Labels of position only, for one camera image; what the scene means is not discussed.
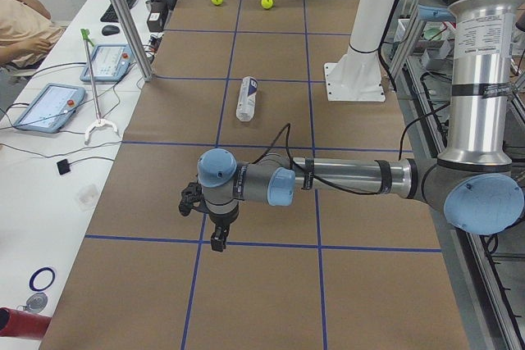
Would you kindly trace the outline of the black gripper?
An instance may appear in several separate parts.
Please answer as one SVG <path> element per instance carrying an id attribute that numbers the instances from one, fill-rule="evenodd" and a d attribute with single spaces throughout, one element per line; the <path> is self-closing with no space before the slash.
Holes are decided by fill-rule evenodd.
<path id="1" fill-rule="evenodd" d="M 224 252 L 227 243 L 227 233 L 231 224 L 238 218 L 239 212 L 230 211 L 225 214 L 210 213 L 209 217 L 215 225 L 214 233 L 211 235 L 210 244 L 214 252 Z"/>

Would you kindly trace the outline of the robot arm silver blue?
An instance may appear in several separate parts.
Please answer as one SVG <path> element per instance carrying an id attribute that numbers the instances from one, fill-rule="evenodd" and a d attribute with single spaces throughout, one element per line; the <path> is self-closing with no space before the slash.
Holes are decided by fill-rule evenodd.
<path id="1" fill-rule="evenodd" d="M 449 131 L 437 158 L 355 161 L 265 152 L 249 163 L 214 148 L 199 158 L 197 195 L 185 193 L 180 212 L 195 209 L 209 215 L 216 252 L 226 248 L 240 202 L 288 206 L 297 188 L 395 193 L 428 204 L 471 234 L 506 230 L 524 208 L 523 192 L 511 177 L 511 160 L 503 150 L 511 36 L 523 1 L 419 0 L 420 12 L 445 9 L 456 23 Z"/>

